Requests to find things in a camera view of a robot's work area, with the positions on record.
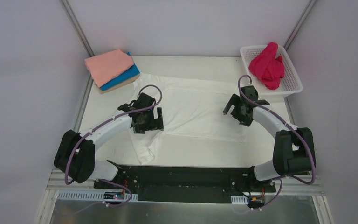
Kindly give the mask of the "white printed t shirt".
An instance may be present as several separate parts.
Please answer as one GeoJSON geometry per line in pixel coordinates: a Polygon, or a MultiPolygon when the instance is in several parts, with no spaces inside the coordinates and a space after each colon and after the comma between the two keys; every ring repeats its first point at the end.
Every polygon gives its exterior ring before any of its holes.
{"type": "Polygon", "coordinates": [[[223,114],[231,96],[238,92],[233,83],[162,77],[142,73],[133,83],[134,96],[139,92],[162,99],[163,131],[145,134],[130,133],[131,141],[141,165],[151,163],[166,136],[187,139],[210,139],[245,143],[245,126],[223,114]]]}

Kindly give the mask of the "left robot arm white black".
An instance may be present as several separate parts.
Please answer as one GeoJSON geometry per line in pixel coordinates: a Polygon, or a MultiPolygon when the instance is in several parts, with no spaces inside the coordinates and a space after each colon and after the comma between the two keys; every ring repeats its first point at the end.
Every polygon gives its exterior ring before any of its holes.
{"type": "Polygon", "coordinates": [[[132,129],[135,134],[164,129],[160,101],[140,93],[138,98],[123,104],[103,122],[82,132],[68,130],[62,137],[54,166],[64,173],[66,184],[105,179],[113,189],[123,185],[118,166],[96,159],[97,150],[118,134],[132,129]]]}

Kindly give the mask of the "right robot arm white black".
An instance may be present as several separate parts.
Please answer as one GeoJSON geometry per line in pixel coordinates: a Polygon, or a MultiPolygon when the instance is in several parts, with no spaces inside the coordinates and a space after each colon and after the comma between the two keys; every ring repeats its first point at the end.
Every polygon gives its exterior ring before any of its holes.
{"type": "Polygon", "coordinates": [[[233,94],[223,110],[223,114],[230,113],[243,126],[259,123],[275,140],[272,159],[253,166],[246,178],[251,191],[258,191],[266,180],[294,177],[297,173],[314,172],[316,168],[312,131],[288,123],[268,101],[258,97],[253,86],[241,87],[240,95],[233,94]]]}

